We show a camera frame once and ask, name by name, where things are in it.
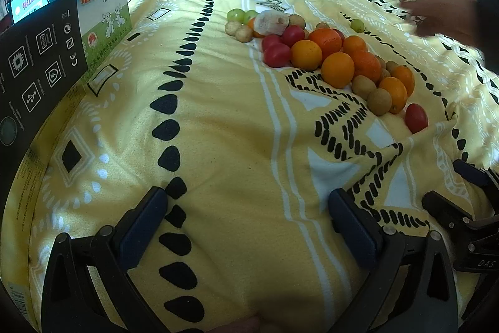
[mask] orange fruit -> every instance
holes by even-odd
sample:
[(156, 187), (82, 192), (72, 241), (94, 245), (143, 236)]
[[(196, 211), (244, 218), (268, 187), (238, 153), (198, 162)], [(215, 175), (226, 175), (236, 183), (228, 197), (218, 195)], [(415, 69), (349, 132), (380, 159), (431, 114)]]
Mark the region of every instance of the orange fruit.
[(313, 71), (322, 62), (322, 50), (311, 40), (300, 40), (291, 47), (291, 64), (296, 68)]
[(392, 77), (398, 78), (402, 81), (403, 85), (407, 89), (407, 97), (410, 97), (414, 92), (414, 74), (409, 67), (404, 65), (399, 65), (393, 70)]
[(348, 55), (352, 54), (354, 51), (367, 51), (366, 42), (359, 36), (349, 36), (343, 42), (343, 52)]
[(388, 91), (392, 97), (392, 107), (389, 112), (396, 115), (402, 111), (407, 102), (407, 89), (402, 81), (394, 77), (388, 77), (379, 83), (379, 88)]
[(351, 82), (354, 72), (353, 60), (345, 53), (331, 54), (320, 68), (323, 80), (338, 89), (345, 88)]
[(363, 75), (376, 83), (381, 77), (381, 64), (376, 56), (368, 51), (357, 50), (350, 54), (355, 64), (355, 74)]
[(316, 29), (309, 34), (308, 39), (322, 50), (322, 58), (326, 58), (341, 49), (341, 37), (333, 29)]
[[(247, 26), (248, 26), (251, 30), (253, 30), (253, 28), (254, 28), (254, 18), (252, 18), (252, 19), (248, 22)], [(256, 37), (257, 39), (263, 39), (265, 36), (261, 35), (261, 34), (260, 34), (260, 33), (258, 33), (258, 32), (255, 32), (255, 30), (253, 30), (253, 37)]]

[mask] green grape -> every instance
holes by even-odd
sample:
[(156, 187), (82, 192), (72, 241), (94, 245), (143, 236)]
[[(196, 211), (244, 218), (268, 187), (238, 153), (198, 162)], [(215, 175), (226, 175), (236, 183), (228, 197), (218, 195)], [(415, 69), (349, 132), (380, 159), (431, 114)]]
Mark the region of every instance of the green grape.
[(366, 30), (366, 26), (364, 25), (364, 22), (360, 19), (354, 19), (352, 20), (352, 23), (350, 23), (350, 27), (354, 32), (357, 33), (363, 33), (364, 30)]
[(254, 18), (254, 17), (257, 17), (258, 16), (258, 12), (256, 12), (256, 10), (248, 10), (248, 12), (245, 13), (245, 18), (243, 20), (243, 24), (248, 24), (248, 22)]
[(227, 21), (228, 22), (241, 22), (241, 23), (243, 23), (244, 18), (245, 18), (245, 12), (242, 9), (233, 9), (227, 14)]

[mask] blue gripper pad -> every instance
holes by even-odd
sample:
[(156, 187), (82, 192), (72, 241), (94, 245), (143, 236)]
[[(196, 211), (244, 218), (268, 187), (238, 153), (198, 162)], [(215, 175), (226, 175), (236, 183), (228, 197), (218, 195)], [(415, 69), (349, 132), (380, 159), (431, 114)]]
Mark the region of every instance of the blue gripper pad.
[(379, 226), (373, 217), (358, 208), (342, 189), (331, 192), (328, 209), (336, 229), (343, 236), (357, 264), (368, 270), (375, 269), (382, 240)]
[(166, 215), (167, 208), (168, 198), (165, 190), (153, 187), (142, 198), (139, 205), (128, 211), (119, 222), (119, 224), (122, 221), (124, 224), (130, 223), (117, 248), (118, 264), (123, 271), (139, 265), (149, 242)]
[(479, 168), (473, 167), (462, 159), (456, 159), (456, 161), (452, 163), (452, 166), (454, 167), (454, 171), (456, 171), (461, 177), (477, 187), (486, 187), (490, 182), (490, 179), (485, 172)]

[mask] yellow blanket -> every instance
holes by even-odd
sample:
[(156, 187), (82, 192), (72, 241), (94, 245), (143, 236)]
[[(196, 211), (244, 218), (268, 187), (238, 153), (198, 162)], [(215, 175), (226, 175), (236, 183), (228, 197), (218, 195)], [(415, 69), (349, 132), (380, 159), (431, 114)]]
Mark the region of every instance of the yellow blanket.
[[(29, 249), (38, 322), (56, 235), (115, 225), (151, 186), (167, 189), (169, 213), (130, 276), (171, 331), (255, 314), (287, 332), (327, 331), (366, 275), (331, 227), (334, 188), (351, 188), (380, 225), (409, 235), (441, 231), (421, 206), (430, 190), (488, 216), (452, 161), (497, 167), (499, 79), (475, 49), (413, 36), (397, 5), (132, 0), (133, 31), (89, 83), (38, 196)], [(345, 35), (362, 19), (372, 52), (414, 68), (409, 102), (430, 126), (412, 135), (403, 114), (376, 118), (318, 73), (266, 67), (260, 40), (224, 33), (233, 8), (297, 13), (309, 29), (323, 21)], [(456, 273), (461, 311), (476, 280)]]

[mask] ce mark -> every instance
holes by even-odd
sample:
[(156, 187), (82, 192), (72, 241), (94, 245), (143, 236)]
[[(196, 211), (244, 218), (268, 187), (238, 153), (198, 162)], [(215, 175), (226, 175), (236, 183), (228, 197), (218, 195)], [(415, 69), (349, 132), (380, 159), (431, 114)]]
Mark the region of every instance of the ce mark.
[(71, 65), (72, 65), (73, 67), (76, 67), (76, 64), (78, 64), (78, 58), (76, 58), (76, 53), (74, 53), (73, 55), (71, 55), (69, 58), (71, 58), (71, 60), (76, 59), (75, 61), (72, 61), (72, 62), (71, 62)]

